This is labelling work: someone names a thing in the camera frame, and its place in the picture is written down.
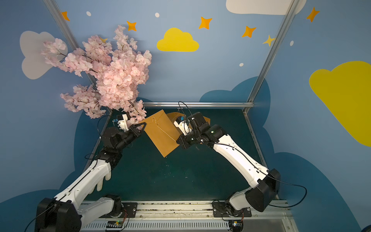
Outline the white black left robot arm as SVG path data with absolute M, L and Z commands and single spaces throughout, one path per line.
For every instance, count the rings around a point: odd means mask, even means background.
M 121 198 L 102 197 L 82 205 L 94 190 L 100 191 L 104 180 L 111 178 L 112 170 L 122 158 L 122 150 L 137 139 L 146 123 L 131 125 L 127 131 L 107 128 L 101 137 L 104 147 L 91 165 L 65 190 L 54 198 L 45 198 L 37 206 L 36 232 L 79 232 L 99 217 L 114 212 L 121 214 Z

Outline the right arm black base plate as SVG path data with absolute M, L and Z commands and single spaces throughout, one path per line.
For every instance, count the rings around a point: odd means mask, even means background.
M 213 208 L 213 216 L 215 218 L 252 217 L 251 209 L 249 207 L 235 210 L 232 206 L 218 200 L 212 201 L 211 206 Z

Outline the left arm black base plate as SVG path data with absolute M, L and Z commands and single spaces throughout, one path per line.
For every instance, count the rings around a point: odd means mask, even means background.
M 114 206 L 112 212 L 103 215 L 102 218 L 134 218 L 137 207 L 136 202 L 122 202 L 121 206 Z

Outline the kraft paper file bag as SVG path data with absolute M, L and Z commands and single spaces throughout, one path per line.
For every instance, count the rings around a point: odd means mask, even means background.
M 164 110 L 148 116 L 142 122 L 147 123 L 145 132 L 164 158 L 179 147 L 176 140 L 180 133 L 175 125 L 171 123 Z
M 203 117 L 205 119 L 205 121 L 210 125 L 211 124 L 211 120 L 207 117 Z
M 180 112 L 171 112 L 166 114 L 169 120 L 171 121 L 172 124 L 179 118 L 179 117 L 184 117 L 185 115 L 180 113 Z

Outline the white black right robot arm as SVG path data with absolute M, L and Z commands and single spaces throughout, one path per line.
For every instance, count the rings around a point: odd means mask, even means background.
M 247 207 L 263 212 L 278 194 L 281 174 L 254 160 L 222 127 L 211 126 L 200 112 L 187 118 L 179 116 L 174 125 L 181 131 L 176 142 L 183 149 L 195 144 L 207 145 L 222 155 L 247 181 L 249 188 L 234 193 L 226 200 L 231 214 Z

